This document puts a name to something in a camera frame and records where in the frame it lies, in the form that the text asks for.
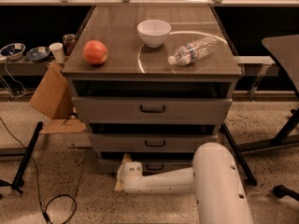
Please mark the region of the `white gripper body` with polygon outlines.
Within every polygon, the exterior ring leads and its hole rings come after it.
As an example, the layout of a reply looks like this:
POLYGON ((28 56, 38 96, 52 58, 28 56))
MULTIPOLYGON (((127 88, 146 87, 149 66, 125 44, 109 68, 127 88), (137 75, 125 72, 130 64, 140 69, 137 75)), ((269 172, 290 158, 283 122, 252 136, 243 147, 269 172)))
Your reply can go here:
POLYGON ((128 178, 141 178, 142 174, 142 163, 138 161, 126 162, 119 168, 119 180, 122 184, 124 184, 128 178))

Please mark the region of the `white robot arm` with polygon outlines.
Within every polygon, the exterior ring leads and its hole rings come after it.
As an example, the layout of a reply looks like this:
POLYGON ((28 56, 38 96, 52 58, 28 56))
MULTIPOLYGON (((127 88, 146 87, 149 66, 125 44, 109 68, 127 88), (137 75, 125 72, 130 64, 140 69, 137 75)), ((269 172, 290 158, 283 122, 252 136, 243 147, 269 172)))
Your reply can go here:
POLYGON ((235 158, 225 146, 205 143, 192 166, 143 175, 142 164, 125 161, 117 172, 117 190, 141 194, 194 193, 200 224, 254 224, 235 158))

